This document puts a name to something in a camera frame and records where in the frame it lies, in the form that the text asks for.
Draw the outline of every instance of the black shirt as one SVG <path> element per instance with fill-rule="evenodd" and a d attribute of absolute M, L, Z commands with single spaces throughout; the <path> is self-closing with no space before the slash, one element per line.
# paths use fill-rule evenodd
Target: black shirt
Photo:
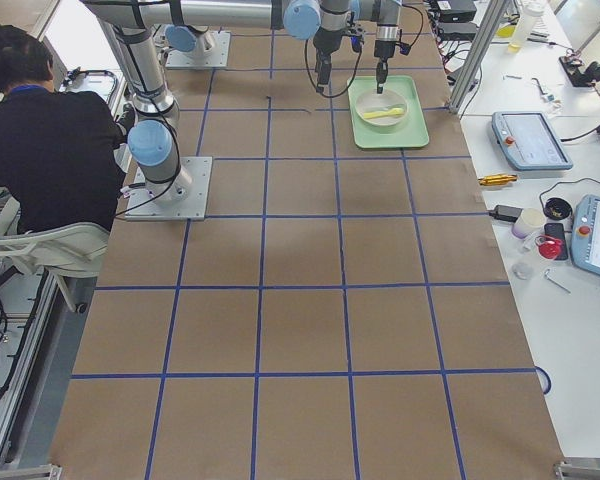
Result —
<path fill-rule="evenodd" d="M 20 202 L 19 231 L 76 222 L 111 230 L 124 172 L 121 133 L 93 92 L 30 88 L 0 103 L 0 187 Z"/>

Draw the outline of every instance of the chair armrest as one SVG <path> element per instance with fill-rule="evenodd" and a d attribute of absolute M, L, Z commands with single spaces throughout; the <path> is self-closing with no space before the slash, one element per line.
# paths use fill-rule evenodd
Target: chair armrest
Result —
<path fill-rule="evenodd" d="M 19 210 L 20 202 L 13 197 L 9 198 L 7 203 L 4 204 L 2 211 L 0 211 L 0 237 L 3 237 L 7 234 L 9 228 L 16 219 Z"/>

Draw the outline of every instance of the blue tablet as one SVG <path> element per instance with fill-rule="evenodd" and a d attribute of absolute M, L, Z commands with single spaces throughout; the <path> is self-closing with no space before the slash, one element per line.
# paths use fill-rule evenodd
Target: blue tablet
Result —
<path fill-rule="evenodd" d="M 571 257 L 576 267 L 600 275 L 600 197 L 587 195 L 576 207 Z"/>
<path fill-rule="evenodd" d="M 573 167 L 560 138 L 542 112 L 495 112 L 491 127 L 507 161 L 517 170 Z"/>

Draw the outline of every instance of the black hair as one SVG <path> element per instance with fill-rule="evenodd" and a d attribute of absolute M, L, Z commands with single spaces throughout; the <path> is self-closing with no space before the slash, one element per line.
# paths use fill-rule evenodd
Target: black hair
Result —
<path fill-rule="evenodd" d="M 27 81 L 43 82 L 53 78 L 49 49 L 24 30 L 0 25 L 0 91 Z"/>

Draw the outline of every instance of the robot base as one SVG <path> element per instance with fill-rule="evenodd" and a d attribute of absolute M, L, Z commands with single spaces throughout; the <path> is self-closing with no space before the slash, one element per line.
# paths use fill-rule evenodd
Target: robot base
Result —
<path fill-rule="evenodd" d="M 126 213 L 127 220 L 204 220 L 209 196 L 212 159 L 211 157 L 182 157 L 180 162 L 181 168 L 187 170 L 193 178 L 189 194 L 184 199 L 172 203 L 149 202 Z M 140 169 L 138 169 L 134 181 L 136 183 L 144 182 L 144 175 Z M 144 188 L 132 190 L 127 208 L 140 205 L 150 198 L 148 190 Z"/>
<path fill-rule="evenodd" d="M 168 70 L 203 70 L 209 68 L 227 68 L 229 59 L 230 32 L 211 32 L 216 47 L 206 56 L 188 57 L 178 50 L 169 52 L 165 67 Z"/>

